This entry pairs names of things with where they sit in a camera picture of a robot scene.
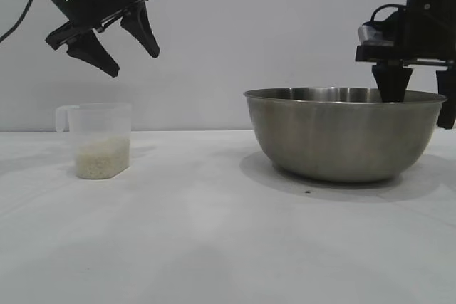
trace mixing bowl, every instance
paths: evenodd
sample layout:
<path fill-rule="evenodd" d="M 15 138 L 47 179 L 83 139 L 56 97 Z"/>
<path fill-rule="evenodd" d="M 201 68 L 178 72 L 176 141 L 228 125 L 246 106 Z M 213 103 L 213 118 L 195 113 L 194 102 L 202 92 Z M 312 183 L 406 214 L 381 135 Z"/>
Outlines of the mixing bowl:
<path fill-rule="evenodd" d="M 444 96 L 407 91 L 382 103 L 370 88 L 274 88 L 244 94 L 256 138 L 278 166 L 313 179 L 373 182 L 412 166 Z"/>

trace measuring cup handle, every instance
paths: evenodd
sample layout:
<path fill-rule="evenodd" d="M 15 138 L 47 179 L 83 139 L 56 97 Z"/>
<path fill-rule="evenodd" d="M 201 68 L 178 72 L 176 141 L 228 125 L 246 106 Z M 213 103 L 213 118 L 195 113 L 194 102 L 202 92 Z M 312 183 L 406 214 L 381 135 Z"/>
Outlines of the measuring cup handle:
<path fill-rule="evenodd" d="M 61 106 L 56 109 L 56 131 L 63 132 L 66 129 L 68 110 L 78 109 L 79 105 Z"/>

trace white wall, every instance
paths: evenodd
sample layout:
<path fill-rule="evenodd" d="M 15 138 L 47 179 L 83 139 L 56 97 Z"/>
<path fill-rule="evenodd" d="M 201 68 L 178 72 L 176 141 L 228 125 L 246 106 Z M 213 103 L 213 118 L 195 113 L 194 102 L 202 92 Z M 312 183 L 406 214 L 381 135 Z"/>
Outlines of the white wall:
<path fill-rule="evenodd" d="M 405 0 L 152 0 L 158 60 L 118 26 L 100 40 L 120 64 L 118 79 L 44 41 L 65 18 L 36 0 L 20 30 L 0 45 L 0 130 L 50 130 L 59 105 L 130 101 L 136 129 L 249 127 L 242 93 L 280 86 L 375 86 L 355 63 L 356 30 L 371 11 Z M 0 0 L 0 31 L 26 0 Z M 435 91 L 433 69 L 410 88 Z"/>

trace bowl rim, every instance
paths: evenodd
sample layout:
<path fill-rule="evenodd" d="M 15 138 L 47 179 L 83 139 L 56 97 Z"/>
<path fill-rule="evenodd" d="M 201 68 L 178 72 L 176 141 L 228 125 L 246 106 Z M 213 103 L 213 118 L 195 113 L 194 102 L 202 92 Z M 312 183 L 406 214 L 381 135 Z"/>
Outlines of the bowl rim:
<path fill-rule="evenodd" d="M 389 102 L 389 103 L 363 103 L 355 101 L 327 101 L 327 100 L 297 100 L 297 99 L 281 99 L 281 98 L 272 98 L 268 96 L 252 95 L 253 92 L 261 92 L 268 90 L 293 90 L 293 89 L 315 89 L 315 90 L 328 90 L 328 89 L 358 89 L 358 90 L 378 90 L 378 88 L 365 88 L 365 87 L 280 87 L 280 88 L 260 88 L 252 89 L 244 92 L 246 98 L 251 99 L 261 99 L 261 100 L 273 100 L 277 102 L 284 103 L 327 103 L 327 104 L 337 104 L 337 105 L 369 105 L 369 106 L 385 106 L 385 105 L 416 105 L 420 103 L 444 103 L 447 101 L 447 97 L 437 93 L 422 92 L 418 90 L 406 90 L 407 93 L 421 94 L 421 95 L 431 95 L 435 99 L 433 100 L 421 100 L 421 101 L 404 101 L 401 103 Z"/>

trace rice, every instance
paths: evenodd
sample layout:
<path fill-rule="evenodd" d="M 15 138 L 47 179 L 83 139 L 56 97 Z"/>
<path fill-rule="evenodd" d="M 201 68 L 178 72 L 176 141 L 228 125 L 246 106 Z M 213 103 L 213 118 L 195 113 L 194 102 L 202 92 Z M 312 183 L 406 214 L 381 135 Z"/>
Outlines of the rice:
<path fill-rule="evenodd" d="M 130 166 L 130 139 L 111 137 L 83 145 L 76 152 L 76 176 L 85 179 L 114 177 Z"/>

